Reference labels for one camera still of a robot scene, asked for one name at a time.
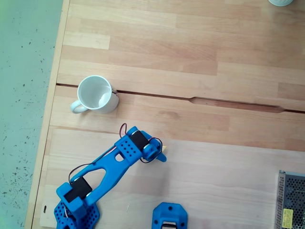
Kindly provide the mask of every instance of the wood plank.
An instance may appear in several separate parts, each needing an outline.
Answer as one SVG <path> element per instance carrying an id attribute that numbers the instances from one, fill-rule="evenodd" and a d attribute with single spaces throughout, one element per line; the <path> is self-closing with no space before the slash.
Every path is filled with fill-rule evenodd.
<path id="1" fill-rule="evenodd" d="M 261 8 L 202 0 L 149 0 L 148 10 L 207 17 L 259 20 Z"/>
<path id="2" fill-rule="evenodd" d="M 294 100 L 305 100 L 305 85 L 279 83 L 278 97 Z"/>
<path id="3" fill-rule="evenodd" d="M 216 75 L 217 73 L 217 62 L 215 60 L 198 60 L 191 58 L 170 57 L 166 55 L 121 52 L 76 46 L 63 46 L 62 60 L 104 63 L 117 66 L 130 66 L 183 73 L 207 75 Z"/>
<path id="4" fill-rule="evenodd" d="M 284 37 L 293 39 L 305 37 L 304 26 L 184 14 L 177 15 L 176 26 L 188 30 L 238 33 L 272 38 L 277 36 L 281 37 L 281 40 Z"/>
<path id="5" fill-rule="evenodd" d="M 71 0 L 71 3 L 115 9 L 147 10 L 148 0 Z"/>
<path id="6" fill-rule="evenodd" d="M 70 4 L 69 16 L 99 21 L 125 22 L 140 25 L 174 27 L 176 15 L 144 10 L 114 9 L 102 6 Z"/>
<path id="7" fill-rule="evenodd" d="M 198 44 L 164 42 L 128 37 L 111 37 L 110 50 L 136 52 L 169 57 L 216 60 L 216 48 Z"/>
<path id="8" fill-rule="evenodd" d="M 118 134 L 53 130 L 43 200 L 47 210 L 41 214 L 41 225 L 56 226 L 55 190 L 67 182 L 68 173 L 94 160 L 118 138 Z M 129 168 L 98 202 L 102 216 L 96 228 L 149 228 L 153 209 L 166 201 L 184 206 L 188 228 L 226 224 L 227 228 L 269 229 L 274 224 L 278 171 L 305 172 L 303 152 L 162 140 L 167 162 L 149 166 L 138 162 Z M 86 180 L 95 188 L 103 174 L 92 172 Z"/>
<path id="9" fill-rule="evenodd" d="M 109 49 L 110 36 L 82 33 L 82 32 L 65 32 L 63 39 L 64 45 L 95 48 L 95 49 Z"/>
<path id="10" fill-rule="evenodd" d="M 284 52 L 266 52 L 255 50 L 218 49 L 217 60 L 220 62 L 245 63 L 305 70 L 305 55 Z"/>
<path id="11" fill-rule="evenodd" d="M 57 87 L 50 125 L 118 133 L 126 122 L 129 126 L 145 126 L 149 133 L 163 138 L 287 150 L 288 139 L 305 140 L 303 114 L 275 114 L 120 94 L 119 106 L 110 114 L 75 115 L 69 107 L 77 99 L 76 90 Z"/>
<path id="12" fill-rule="evenodd" d="M 45 105 L 44 114 L 43 114 L 41 135 L 39 138 L 37 156 L 36 156 L 35 167 L 34 167 L 33 178 L 32 178 L 32 185 L 31 185 L 30 195 L 29 195 L 29 203 L 28 203 L 27 214 L 26 214 L 25 223 L 24 223 L 25 229 L 32 228 L 37 193 L 38 193 L 38 188 L 39 188 L 40 178 L 41 178 L 41 168 L 42 168 L 42 163 L 43 163 L 44 149 L 45 149 L 45 145 L 46 145 L 46 141 L 47 141 L 49 122 L 50 122 L 50 117 L 51 117 L 53 97 L 54 97 L 54 93 L 55 93 L 57 73 L 58 73 L 58 67 L 59 67 L 60 56 L 61 56 L 61 47 L 62 47 L 64 30 L 65 30 L 66 21 L 67 21 L 69 3 L 70 3 L 70 0 L 64 0 L 62 3 L 61 18 L 60 18 L 60 24 L 59 24 L 58 34 L 57 34 L 57 38 L 56 38 L 56 46 L 55 46 L 55 50 L 54 50 L 49 89 L 48 89 L 46 105 Z"/>

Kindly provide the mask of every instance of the white mug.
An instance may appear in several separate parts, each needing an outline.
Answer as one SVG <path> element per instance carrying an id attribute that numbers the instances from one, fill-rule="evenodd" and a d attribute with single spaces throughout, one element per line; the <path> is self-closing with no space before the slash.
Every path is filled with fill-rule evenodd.
<path id="1" fill-rule="evenodd" d="M 118 103 L 118 92 L 104 77 L 88 76 L 83 79 L 77 89 L 78 100 L 71 104 L 71 111 L 75 114 L 92 110 L 100 113 L 113 111 Z"/>

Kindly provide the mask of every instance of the gray floor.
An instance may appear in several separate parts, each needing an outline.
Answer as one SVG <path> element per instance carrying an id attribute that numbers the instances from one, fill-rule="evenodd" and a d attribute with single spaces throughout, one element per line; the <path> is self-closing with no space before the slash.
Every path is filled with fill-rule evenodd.
<path id="1" fill-rule="evenodd" d="M 22 228 L 62 0 L 0 0 L 0 228 Z"/>

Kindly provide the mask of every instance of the blue 3d-printed part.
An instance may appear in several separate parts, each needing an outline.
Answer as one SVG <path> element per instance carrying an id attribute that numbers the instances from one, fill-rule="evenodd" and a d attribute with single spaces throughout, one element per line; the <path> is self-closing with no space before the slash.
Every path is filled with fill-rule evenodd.
<path id="1" fill-rule="evenodd" d="M 145 144 L 140 149 L 136 146 L 136 144 L 138 146 L 140 144 L 138 144 L 138 142 L 135 143 L 139 138 L 142 139 L 141 143 L 144 142 Z M 162 162 L 166 161 L 166 156 L 161 153 L 162 144 L 145 131 L 141 131 L 140 134 L 135 126 L 131 128 L 125 136 L 119 139 L 113 147 L 106 151 L 106 153 L 110 151 L 108 154 L 105 156 L 102 154 L 91 164 L 74 175 L 69 181 L 70 183 L 66 182 L 56 190 L 57 195 L 61 199 L 61 202 L 54 210 L 54 215 L 57 220 L 57 229 L 93 228 L 100 217 L 96 202 L 119 182 L 130 166 L 140 158 L 147 161 L 152 161 L 154 159 L 158 159 Z M 115 159 L 118 154 L 122 156 L 122 161 L 117 161 Z M 82 180 L 84 175 L 97 169 L 104 169 L 106 171 L 99 186 L 88 194 L 85 193 L 86 195 L 84 196 L 78 196 L 78 194 L 76 194 L 76 197 L 73 197 L 72 199 L 66 198 L 73 190 L 73 182 L 79 178 Z M 81 185 L 84 185 L 84 183 L 86 183 L 86 181 L 82 180 Z"/>
<path id="2" fill-rule="evenodd" d="M 186 229 L 187 213 L 180 204 L 161 203 L 152 214 L 152 229 L 162 229 L 162 227 Z"/>

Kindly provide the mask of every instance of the red wire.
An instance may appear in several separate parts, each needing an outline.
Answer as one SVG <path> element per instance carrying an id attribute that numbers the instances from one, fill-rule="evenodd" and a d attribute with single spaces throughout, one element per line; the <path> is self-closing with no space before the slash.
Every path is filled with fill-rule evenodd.
<path id="1" fill-rule="evenodd" d="M 121 125 L 121 128 L 120 128 L 120 137 L 122 137 L 121 132 L 122 132 L 122 128 L 123 128 L 123 126 L 125 126 L 125 135 L 126 135 L 126 131 L 127 131 L 127 124 L 126 124 L 126 123 L 123 123 L 123 125 Z"/>

